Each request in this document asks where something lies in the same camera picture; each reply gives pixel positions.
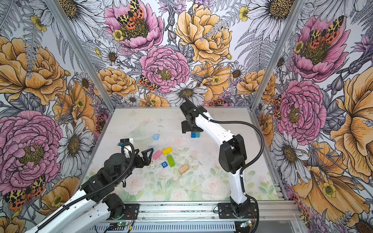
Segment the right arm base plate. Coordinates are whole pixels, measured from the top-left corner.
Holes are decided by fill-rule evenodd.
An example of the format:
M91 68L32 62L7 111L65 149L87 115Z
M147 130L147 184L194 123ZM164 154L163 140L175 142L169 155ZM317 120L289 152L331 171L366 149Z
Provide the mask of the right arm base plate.
M254 219L258 218L258 205L254 202L218 203L220 219Z

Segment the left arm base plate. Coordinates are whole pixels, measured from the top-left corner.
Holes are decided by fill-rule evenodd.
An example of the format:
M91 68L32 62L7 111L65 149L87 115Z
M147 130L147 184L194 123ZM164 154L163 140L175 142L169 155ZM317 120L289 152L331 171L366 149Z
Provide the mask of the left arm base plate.
M108 207L105 211L109 214L106 220L137 220L140 204L119 204L113 207Z

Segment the yellow rectangular block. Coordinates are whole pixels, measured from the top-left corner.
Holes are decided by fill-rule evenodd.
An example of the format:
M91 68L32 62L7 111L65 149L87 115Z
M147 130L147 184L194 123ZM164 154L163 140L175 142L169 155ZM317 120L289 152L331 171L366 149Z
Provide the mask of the yellow rectangular block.
M168 147L168 148L166 148L166 149L164 149L164 150L162 151L162 153L163 153L164 155L170 154L170 153L172 153L172 152L173 152L172 147Z

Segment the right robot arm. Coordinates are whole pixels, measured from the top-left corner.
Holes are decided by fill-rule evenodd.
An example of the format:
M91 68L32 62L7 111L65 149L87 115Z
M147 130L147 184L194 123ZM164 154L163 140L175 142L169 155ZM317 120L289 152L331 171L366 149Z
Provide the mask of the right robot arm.
M205 132L220 147L219 164L228 173L231 204L237 207L249 206L250 199L242 187L240 175L247 159L243 137L224 129L222 122L214 120L202 106L195 106L186 100L180 110L186 118L182 121L182 133Z

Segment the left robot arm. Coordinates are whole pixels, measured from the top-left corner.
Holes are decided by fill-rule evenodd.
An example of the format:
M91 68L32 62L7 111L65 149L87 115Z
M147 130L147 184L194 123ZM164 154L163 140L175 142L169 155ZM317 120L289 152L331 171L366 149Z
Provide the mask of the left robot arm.
M132 146L123 147L120 153L111 155L65 204L29 232L75 233L107 219L133 220L136 215L126 209L114 190L119 184L125 184L134 169L150 165L152 155L153 148L139 151Z

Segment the green rectangular block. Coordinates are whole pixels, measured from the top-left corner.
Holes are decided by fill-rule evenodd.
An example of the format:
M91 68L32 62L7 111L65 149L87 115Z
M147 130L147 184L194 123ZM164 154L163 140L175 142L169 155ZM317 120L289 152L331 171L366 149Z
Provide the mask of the green rectangular block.
M175 166L175 161L174 161L174 159L171 155L167 156L167 161L168 161L171 168Z

